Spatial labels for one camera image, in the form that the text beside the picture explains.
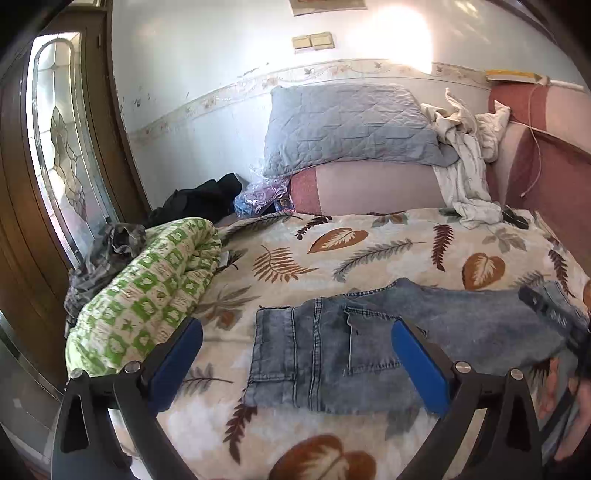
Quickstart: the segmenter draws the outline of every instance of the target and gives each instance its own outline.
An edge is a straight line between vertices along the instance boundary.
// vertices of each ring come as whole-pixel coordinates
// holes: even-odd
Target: blue denim
[[[422,405],[392,349],[390,331],[399,317],[414,322],[452,361],[467,361],[481,373],[505,375],[564,346],[517,290],[453,291],[400,278],[377,290],[258,310],[244,402],[338,414]]]

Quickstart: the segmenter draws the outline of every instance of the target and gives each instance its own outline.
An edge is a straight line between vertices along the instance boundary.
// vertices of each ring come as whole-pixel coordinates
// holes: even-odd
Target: gray camouflage cloth
[[[142,225],[109,223],[104,234],[95,238],[84,263],[70,270],[66,294],[66,330],[76,326],[80,311],[143,250],[146,231]]]

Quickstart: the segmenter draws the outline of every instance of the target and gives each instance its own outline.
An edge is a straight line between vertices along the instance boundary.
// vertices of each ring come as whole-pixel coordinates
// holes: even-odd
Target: light switch
[[[296,51],[307,50],[314,48],[314,50],[323,50],[325,48],[334,48],[335,42],[332,38],[332,33],[322,32],[314,33],[312,35],[302,35],[301,37],[293,37],[291,42]]]
[[[304,35],[302,37],[293,37],[291,39],[293,46],[296,50],[301,50],[302,48],[310,48],[312,46],[312,40],[310,39],[309,35]]]
[[[315,50],[335,47],[335,42],[333,41],[332,33],[330,32],[315,33],[310,35],[310,39]]]

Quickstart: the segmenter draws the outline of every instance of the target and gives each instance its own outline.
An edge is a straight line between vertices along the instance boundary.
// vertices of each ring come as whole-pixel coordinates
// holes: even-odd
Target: wallpaper border
[[[278,85],[305,85],[363,78],[416,78],[491,89],[485,72],[446,63],[433,62],[432,73],[428,74],[408,65],[390,63],[387,60],[333,60],[290,67],[226,85],[181,105],[145,127],[128,133],[128,138],[134,144],[147,145],[162,135],[191,122],[194,118],[270,93]]]

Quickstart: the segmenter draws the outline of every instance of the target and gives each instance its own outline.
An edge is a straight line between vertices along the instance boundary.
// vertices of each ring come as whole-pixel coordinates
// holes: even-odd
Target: white cable
[[[531,185],[529,187],[527,187],[527,190],[520,195],[521,198],[525,197],[531,191],[531,189],[534,188],[535,184],[538,183],[538,180],[540,179],[540,177],[542,175],[542,149],[540,148],[540,144],[538,143],[538,139],[536,138],[535,133],[534,133],[534,129],[532,128],[532,125],[531,125],[531,98],[533,97],[534,92],[538,89],[539,86],[541,86],[541,85],[536,85],[535,87],[533,87],[531,89],[530,97],[527,100],[527,117],[528,117],[528,123],[529,123],[529,125],[527,127],[530,129],[531,136],[534,137],[534,142],[535,142],[536,147],[538,147],[538,159],[540,161],[540,168],[538,169],[538,174],[535,177],[535,180],[531,183]]]

